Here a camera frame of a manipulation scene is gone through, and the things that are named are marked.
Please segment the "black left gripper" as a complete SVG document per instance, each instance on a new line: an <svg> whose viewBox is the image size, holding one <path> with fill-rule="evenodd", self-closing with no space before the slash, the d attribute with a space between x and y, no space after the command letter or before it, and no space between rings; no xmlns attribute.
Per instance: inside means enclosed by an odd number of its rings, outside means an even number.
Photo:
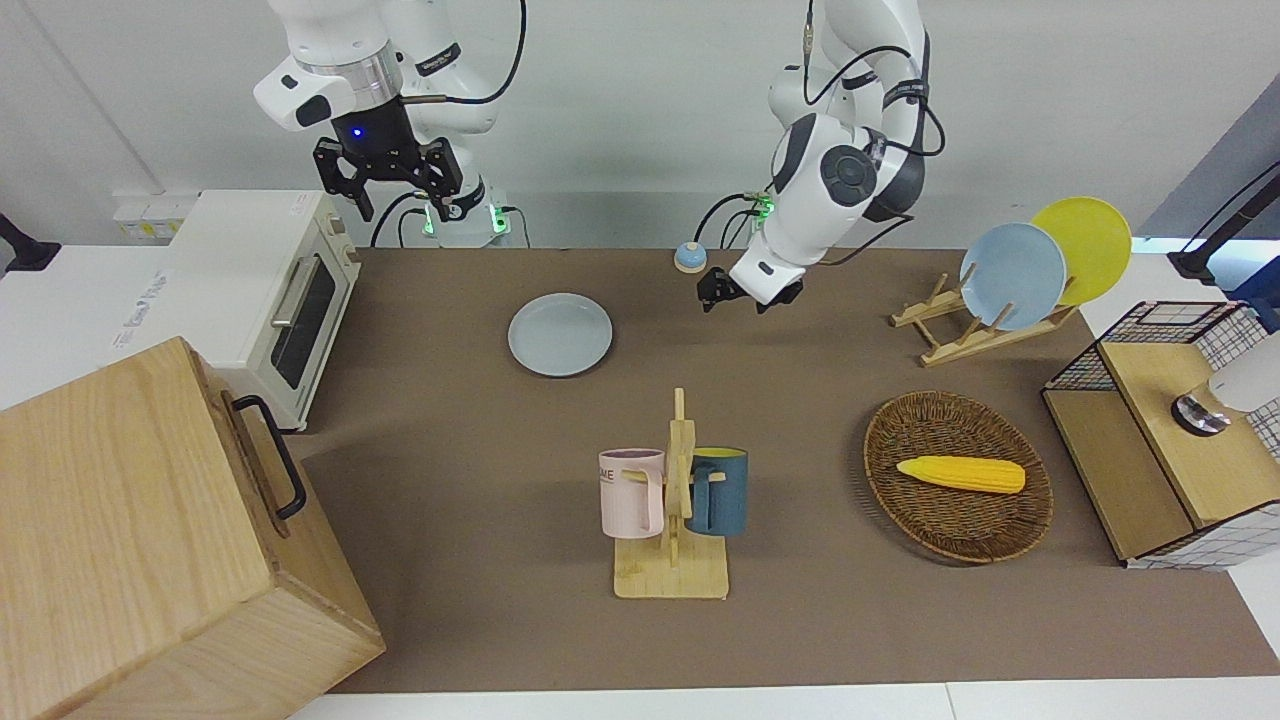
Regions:
<svg viewBox="0 0 1280 720"><path fill-rule="evenodd" d="M751 299L755 304L756 314L763 315L772 307L792 304L803 290L803 281L795 281L786 284L771 301L762 302L755 300L755 296L748 292L744 286L737 284L726 269L710 266L698 281L698 300L701 310L710 313L717 304L744 296Z"/></svg>

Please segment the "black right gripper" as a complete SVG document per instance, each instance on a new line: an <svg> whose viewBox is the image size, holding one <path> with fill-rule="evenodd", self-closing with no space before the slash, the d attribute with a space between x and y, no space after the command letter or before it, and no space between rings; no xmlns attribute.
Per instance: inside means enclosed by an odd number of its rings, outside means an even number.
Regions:
<svg viewBox="0 0 1280 720"><path fill-rule="evenodd" d="M369 181L404 182L431 199L440 222L468 215L468 182L448 140L417 141L404 100L399 96L375 108L330 119L334 138L323 137L314 160L324 190L348 199L366 223L374 205Z"/></svg>

